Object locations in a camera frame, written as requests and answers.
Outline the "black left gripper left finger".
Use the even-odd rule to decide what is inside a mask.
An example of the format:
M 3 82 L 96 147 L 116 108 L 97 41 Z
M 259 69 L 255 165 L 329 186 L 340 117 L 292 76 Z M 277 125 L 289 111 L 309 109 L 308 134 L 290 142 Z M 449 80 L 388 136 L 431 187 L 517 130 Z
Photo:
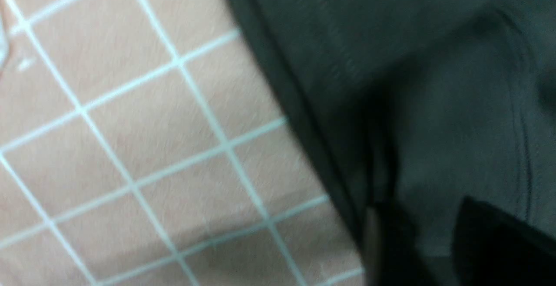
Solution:
M 363 234 L 366 286 L 433 286 L 435 278 L 415 247 L 416 229 L 395 202 L 367 208 Z

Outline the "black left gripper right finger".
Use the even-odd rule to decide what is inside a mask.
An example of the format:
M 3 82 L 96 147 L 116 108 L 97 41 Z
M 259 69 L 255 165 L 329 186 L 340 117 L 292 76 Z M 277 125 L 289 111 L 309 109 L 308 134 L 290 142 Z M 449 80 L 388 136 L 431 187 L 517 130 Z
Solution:
M 556 243 L 542 231 L 490 205 L 465 197 L 451 247 L 461 286 L 553 286 Z

